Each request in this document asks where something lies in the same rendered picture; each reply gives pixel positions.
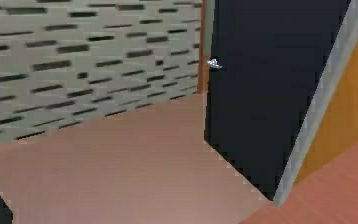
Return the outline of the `black room door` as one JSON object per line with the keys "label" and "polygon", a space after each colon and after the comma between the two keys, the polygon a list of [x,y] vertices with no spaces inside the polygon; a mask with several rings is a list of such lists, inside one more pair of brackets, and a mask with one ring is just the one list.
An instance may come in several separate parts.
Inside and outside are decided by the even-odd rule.
{"label": "black room door", "polygon": [[215,0],[205,139],[273,199],[351,0]]}

